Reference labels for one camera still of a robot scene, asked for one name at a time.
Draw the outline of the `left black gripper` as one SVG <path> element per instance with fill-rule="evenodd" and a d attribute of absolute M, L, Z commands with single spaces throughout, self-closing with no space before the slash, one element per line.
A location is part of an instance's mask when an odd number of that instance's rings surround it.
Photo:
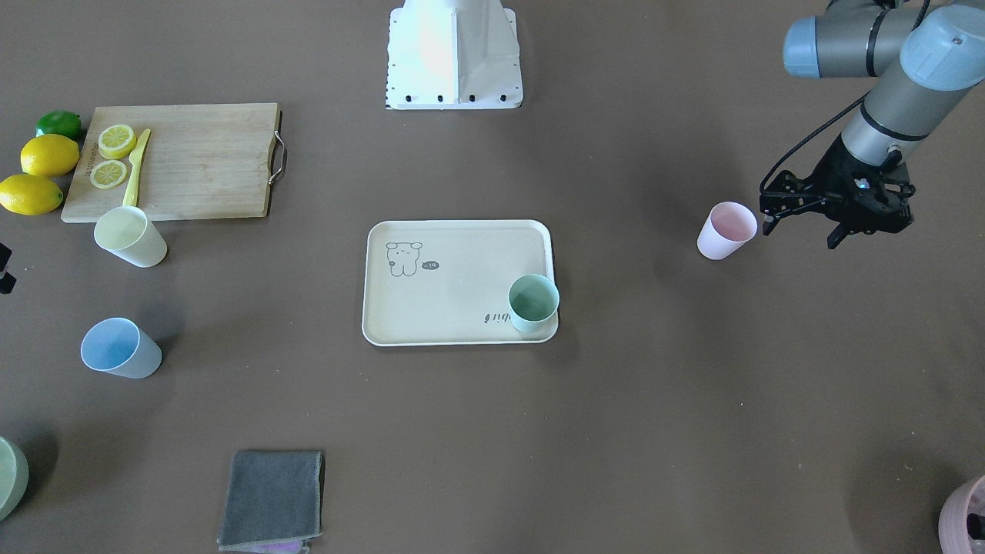
<path fill-rule="evenodd" d="M 855 234 L 898 234 L 913 222 L 909 199 L 915 191 L 899 148 L 891 147 L 883 164 L 873 167 L 837 138 L 808 178 L 781 171 L 760 186 L 763 236 L 780 220 L 806 212 L 837 223 L 826 238 L 831 250 Z"/>

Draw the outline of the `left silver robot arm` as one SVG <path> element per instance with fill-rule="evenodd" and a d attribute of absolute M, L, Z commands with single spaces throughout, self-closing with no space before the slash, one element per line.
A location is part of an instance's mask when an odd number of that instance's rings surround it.
<path fill-rule="evenodd" d="M 816 212 L 847 236 L 897 234 L 913 222 L 907 159 L 984 74 L 981 1 L 831 1 L 786 32 L 786 71 L 800 78 L 876 79 L 809 176 L 772 167 L 760 183 L 763 234 L 784 218 Z"/>

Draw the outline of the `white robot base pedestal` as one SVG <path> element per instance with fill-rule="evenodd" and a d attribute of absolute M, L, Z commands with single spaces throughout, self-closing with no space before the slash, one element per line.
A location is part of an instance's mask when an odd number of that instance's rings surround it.
<path fill-rule="evenodd" d="M 385 105 L 392 110 L 518 108 L 515 12 L 499 1 L 406 1 L 389 14 Z"/>

